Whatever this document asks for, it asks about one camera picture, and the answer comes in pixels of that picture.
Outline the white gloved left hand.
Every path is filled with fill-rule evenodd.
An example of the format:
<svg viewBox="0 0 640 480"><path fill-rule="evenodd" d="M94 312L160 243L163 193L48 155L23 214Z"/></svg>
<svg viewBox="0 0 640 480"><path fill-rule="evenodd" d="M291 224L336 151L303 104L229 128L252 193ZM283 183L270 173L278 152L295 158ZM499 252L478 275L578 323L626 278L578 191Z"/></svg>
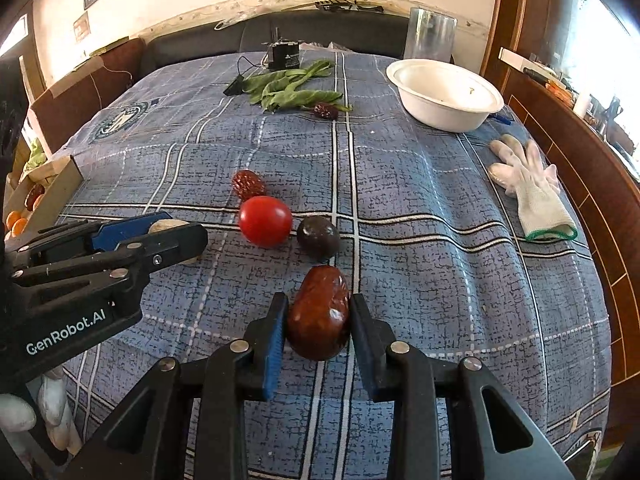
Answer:
<svg viewBox="0 0 640 480"><path fill-rule="evenodd" d="M72 455L80 451L82 442L68 404L62 365L41 376L34 408L21 396L11 393L1 395L1 431L7 437L34 429L38 415L46 426L49 440L57 450L67 451Z"/></svg>

